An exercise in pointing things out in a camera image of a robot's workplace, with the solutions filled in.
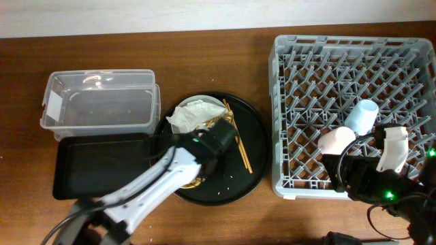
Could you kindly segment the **yellow bowl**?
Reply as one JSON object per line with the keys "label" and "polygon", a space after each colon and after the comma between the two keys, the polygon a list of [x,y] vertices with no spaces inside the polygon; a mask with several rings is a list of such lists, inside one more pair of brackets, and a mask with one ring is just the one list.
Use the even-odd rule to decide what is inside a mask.
{"label": "yellow bowl", "polygon": [[205,181],[204,178],[197,177],[194,180],[192,180],[190,183],[183,185],[182,189],[194,189],[199,187],[203,182]]}

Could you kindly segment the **pink cup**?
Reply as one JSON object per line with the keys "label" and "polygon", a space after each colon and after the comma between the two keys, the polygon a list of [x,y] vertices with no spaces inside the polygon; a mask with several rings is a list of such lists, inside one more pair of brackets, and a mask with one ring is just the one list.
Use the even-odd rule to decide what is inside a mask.
{"label": "pink cup", "polygon": [[350,128],[338,127],[321,136],[317,145],[322,154],[341,154],[355,139],[355,133]]}

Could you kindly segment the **brown coffee sachet wrapper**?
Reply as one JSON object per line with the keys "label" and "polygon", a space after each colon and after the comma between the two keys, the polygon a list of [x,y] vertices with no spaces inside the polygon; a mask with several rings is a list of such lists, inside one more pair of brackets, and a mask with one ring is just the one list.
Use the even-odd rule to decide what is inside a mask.
{"label": "brown coffee sachet wrapper", "polygon": [[227,121],[228,123],[232,122],[233,119],[233,115],[231,113],[227,113],[227,114],[222,114],[220,116],[216,116],[210,120],[207,120],[205,122],[202,123],[202,125],[208,129],[214,127],[214,125],[220,121],[221,119]]}

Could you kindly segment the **white napkin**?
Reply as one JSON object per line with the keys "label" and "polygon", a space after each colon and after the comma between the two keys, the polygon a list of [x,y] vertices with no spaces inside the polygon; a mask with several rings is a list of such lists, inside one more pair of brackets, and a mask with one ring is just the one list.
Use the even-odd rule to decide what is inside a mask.
{"label": "white napkin", "polygon": [[203,100],[189,102],[184,106],[176,106],[173,115],[167,116],[167,121],[178,129],[179,133],[189,133],[206,121],[227,113],[222,105],[216,105]]}

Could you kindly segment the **blue cup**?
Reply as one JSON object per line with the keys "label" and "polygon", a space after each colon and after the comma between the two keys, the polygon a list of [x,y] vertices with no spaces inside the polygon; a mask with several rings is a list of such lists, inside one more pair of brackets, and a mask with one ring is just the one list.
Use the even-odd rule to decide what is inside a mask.
{"label": "blue cup", "polygon": [[344,125],[358,135],[368,134],[377,118],[378,105],[370,99],[359,101],[345,119]]}

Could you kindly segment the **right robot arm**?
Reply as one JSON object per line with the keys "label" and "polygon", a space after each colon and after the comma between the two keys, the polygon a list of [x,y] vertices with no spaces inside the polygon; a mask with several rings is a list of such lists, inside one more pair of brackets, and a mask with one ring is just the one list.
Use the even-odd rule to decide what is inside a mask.
{"label": "right robot arm", "polygon": [[420,174],[416,180],[402,176],[393,170],[379,172],[375,157],[345,156],[346,170],[342,180],[336,177],[337,163],[341,157],[325,154],[322,164],[326,168],[333,189],[347,193],[353,201],[381,207],[395,217],[409,222],[409,237],[415,244],[435,243],[435,149],[428,151]]}

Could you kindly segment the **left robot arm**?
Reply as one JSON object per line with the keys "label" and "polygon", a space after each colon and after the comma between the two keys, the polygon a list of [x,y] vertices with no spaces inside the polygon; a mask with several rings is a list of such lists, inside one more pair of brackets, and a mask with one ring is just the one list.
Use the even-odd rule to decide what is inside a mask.
{"label": "left robot arm", "polygon": [[199,174],[214,172],[219,155],[238,137],[234,126],[218,120],[210,129],[175,134],[175,143],[152,167],[97,201],[79,199],[43,244],[129,244],[140,223],[165,199]]}

